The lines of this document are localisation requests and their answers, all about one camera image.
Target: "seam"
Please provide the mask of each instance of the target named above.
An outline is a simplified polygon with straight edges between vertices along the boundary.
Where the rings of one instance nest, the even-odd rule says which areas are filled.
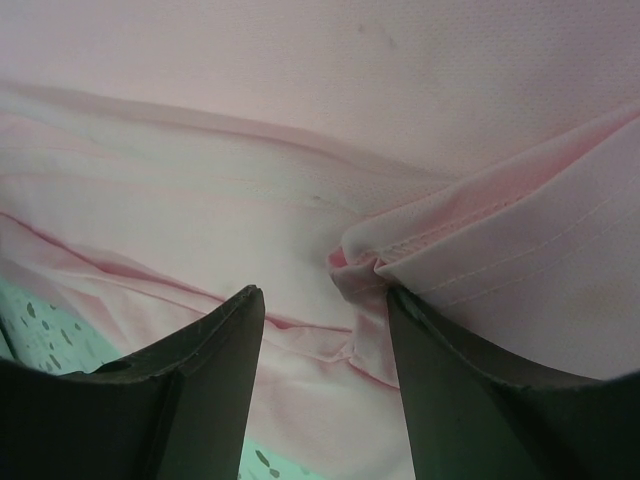
[[[387,283],[387,282],[385,282],[385,283],[376,283],[375,285],[368,285],[368,286],[366,286],[366,287],[359,288],[358,290],[352,290],[352,291],[350,291],[350,292],[349,292],[349,291],[348,291],[348,292],[345,292],[344,294],[345,294],[346,296],[355,295],[356,293],[362,293],[362,292],[366,292],[366,291],[368,291],[368,290],[374,290],[374,289],[376,289],[376,288],[385,287],[385,286],[387,286],[387,285],[388,285],[388,283]]]
[[[382,249],[374,249],[374,250],[369,250],[366,251],[360,255],[358,255],[358,257],[355,259],[355,264],[359,265],[367,260],[369,260],[372,256],[379,256],[380,258],[382,258],[384,260],[384,256],[385,255],[389,255],[389,254],[393,254],[393,253],[404,253],[404,254],[411,254],[413,252],[415,252],[416,250],[419,250],[420,248],[423,247],[424,242],[429,238],[432,237],[433,235],[436,235],[438,233],[442,233],[442,232],[446,232],[447,230],[451,229],[451,228],[455,228],[460,226],[461,224],[469,221],[469,220],[473,220],[474,218],[477,218],[478,216],[483,216],[486,215],[488,213],[492,213],[497,209],[500,208],[506,208],[509,205],[512,205],[520,200],[522,200],[524,197],[526,197],[527,195],[529,195],[533,190],[527,191],[524,194],[520,194],[517,197],[514,197],[510,200],[504,200],[502,202],[498,202],[498,203],[494,203],[493,205],[489,205],[488,207],[485,207],[481,210],[477,210],[473,213],[470,213],[469,215],[459,218],[457,220],[454,220],[450,223],[447,223],[445,225],[441,225],[440,227],[434,228],[432,230],[429,230],[427,232],[423,232],[420,233],[418,235],[414,235],[411,236],[399,243],[395,243],[392,245],[388,245],[386,247],[383,247]]]
[[[567,258],[570,258],[573,255],[577,254],[578,252],[581,252],[582,250],[584,250],[587,246],[592,244],[598,238],[600,238],[603,235],[605,235],[607,232],[612,230],[614,227],[616,227],[617,225],[622,223],[627,218],[631,217],[633,214],[635,214],[639,210],[640,210],[640,207],[634,208],[629,213],[626,213],[625,215],[620,217],[618,220],[613,222],[611,225],[606,227],[604,230],[602,230],[601,232],[599,232],[596,235],[594,235],[593,237],[591,237],[589,240],[587,240],[585,243],[583,243],[580,247],[578,247],[575,250],[572,250],[571,252],[569,252],[566,255],[562,256],[560,259],[558,259],[557,261],[553,262],[552,264],[547,265],[546,267],[541,268],[539,270],[536,270],[534,272],[531,272],[531,273],[529,273],[527,275],[524,275],[524,276],[522,276],[520,278],[516,278],[514,280],[510,280],[510,281],[508,281],[506,283],[503,283],[502,285],[498,285],[497,287],[490,288],[488,290],[485,290],[483,292],[477,293],[475,295],[470,295],[468,297],[463,297],[463,298],[460,298],[458,300],[455,300],[455,301],[453,301],[451,303],[446,304],[443,308],[450,308],[450,307],[453,307],[454,305],[460,305],[461,303],[467,303],[467,302],[470,302],[472,300],[477,300],[477,299],[479,299],[481,297],[484,297],[484,296],[489,295],[489,294],[491,294],[493,292],[496,292],[496,291],[501,290],[501,289],[503,289],[505,287],[508,287],[509,285],[513,285],[513,284],[516,284],[516,283],[521,283],[524,280],[527,280],[527,279],[529,279],[531,277],[539,275],[540,273],[543,273],[543,272],[546,272],[548,270],[551,270],[552,268],[554,268],[554,267],[558,266],[559,264],[561,264],[562,262],[564,262]]]
[[[565,230],[563,230],[562,232],[560,232],[559,234],[557,234],[556,236],[552,237],[551,239],[547,240],[546,242],[541,243],[540,245],[537,245],[535,247],[532,247],[528,250],[525,250],[524,252],[520,252],[518,254],[512,255],[510,257],[507,258],[503,258],[502,260],[499,260],[495,263],[492,263],[490,265],[481,267],[477,270],[474,270],[472,272],[468,272],[462,275],[459,275],[457,277],[454,277],[452,279],[446,280],[445,282],[442,282],[434,287],[430,287],[426,290],[422,290],[419,292],[416,292],[417,294],[426,294],[426,293],[430,293],[433,292],[435,290],[440,290],[441,288],[447,287],[449,285],[452,285],[460,280],[463,280],[465,278],[468,278],[472,275],[477,275],[478,273],[482,273],[482,272],[486,272],[488,270],[491,270],[493,268],[496,268],[502,264],[505,264],[507,262],[511,262],[513,260],[517,260],[518,258],[522,258],[524,256],[527,256],[531,253],[535,253],[539,250],[542,250],[543,248],[547,247],[548,245],[556,242],[557,240],[559,240],[560,238],[562,238],[563,236],[565,236],[566,234],[568,234],[569,232],[571,232],[572,230],[575,230],[581,223],[583,223],[585,220],[587,220],[589,217],[591,217],[592,215],[594,215],[598,210],[600,210],[602,207],[604,207],[605,205],[607,205],[608,203],[610,203],[615,197],[617,197],[618,195],[620,195],[622,192],[624,192],[625,190],[627,190],[632,183],[635,183],[636,180],[638,179],[638,177],[640,177],[640,174],[636,174],[633,176],[633,178],[631,178],[631,180],[629,180],[626,184],[624,184],[622,187],[620,187],[618,190],[616,190],[615,192],[613,192],[609,197],[607,197],[606,199],[604,199],[602,202],[600,202],[599,204],[597,204],[595,207],[593,207],[589,212],[587,212],[585,215],[583,215],[582,217],[580,217],[577,221],[575,221],[574,223],[572,223],[571,225],[569,225],[569,227],[567,227]]]

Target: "pink shirt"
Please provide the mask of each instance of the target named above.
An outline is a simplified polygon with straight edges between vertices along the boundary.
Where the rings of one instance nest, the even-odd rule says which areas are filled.
[[[638,24],[624,0],[6,3],[0,268],[124,351],[259,285],[248,434],[405,480],[389,283],[555,368],[640,365]]]

